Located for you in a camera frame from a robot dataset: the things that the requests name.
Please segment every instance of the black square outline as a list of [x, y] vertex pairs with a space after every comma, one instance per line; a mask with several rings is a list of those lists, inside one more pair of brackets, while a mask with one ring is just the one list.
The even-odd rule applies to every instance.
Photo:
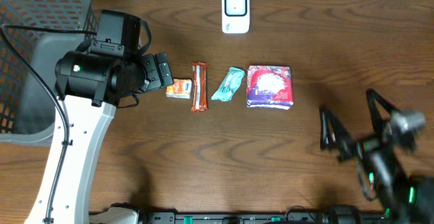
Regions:
[[244, 12], [244, 14], [231, 14], [231, 15], [229, 15], [226, 12], [226, 2], [227, 2], [227, 0], [224, 0], [224, 14], [226, 14], [226, 16], [238, 16], [238, 17], [242, 17], [242, 16], [246, 16], [247, 15], [247, 11], [248, 11], [248, 9], [247, 9], [247, 0], [244, 1], [245, 2], [245, 12]]

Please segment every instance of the light blue candy wrapper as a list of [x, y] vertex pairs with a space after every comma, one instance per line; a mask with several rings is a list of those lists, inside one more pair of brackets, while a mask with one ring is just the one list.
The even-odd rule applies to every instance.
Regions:
[[245, 72], [242, 69], [231, 67], [220, 87], [212, 95], [211, 100], [231, 101], [232, 96], [241, 85]]

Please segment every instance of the gray plastic basket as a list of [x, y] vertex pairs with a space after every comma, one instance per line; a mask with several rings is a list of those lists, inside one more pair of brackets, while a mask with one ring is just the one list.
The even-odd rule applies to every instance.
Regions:
[[[91, 0], [0, 0], [0, 23], [96, 31], [98, 21], [90, 4]], [[9, 29], [7, 36], [53, 91], [57, 61], [89, 38], [16, 29]], [[48, 95], [0, 39], [0, 142], [50, 145], [54, 116]]]

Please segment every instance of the tabletop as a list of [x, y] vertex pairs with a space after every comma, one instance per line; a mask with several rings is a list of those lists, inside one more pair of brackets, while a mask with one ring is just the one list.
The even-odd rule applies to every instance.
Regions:
[[[281, 212], [350, 204], [381, 211], [357, 181], [355, 160], [319, 150], [320, 105], [354, 137], [371, 132], [365, 91], [427, 116], [404, 169], [434, 174], [434, 0], [250, 0], [246, 34], [221, 30], [221, 0], [93, 0], [146, 20], [149, 53], [166, 52], [175, 78], [208, 63], [209, 109], [192, 100], [140, 95], [116, 111], [101, 149], [90, 209], [115, 202], [178, 212]], [[142, 32], [143, 43], [146, 41]], [[247, 108], [246, 79], [230, 102], [211, 100], [230, 67], [289, 66], [288, 111]], [[0, 222], [21, 223], [41, 183], [48, 147], [0, 144]]]

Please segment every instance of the white barcode scanner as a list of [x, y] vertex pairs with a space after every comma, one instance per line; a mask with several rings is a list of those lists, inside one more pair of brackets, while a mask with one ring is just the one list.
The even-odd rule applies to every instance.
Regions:
[[250, 25], [250, 0], [222, 0], [223, 33], [246, 33]]

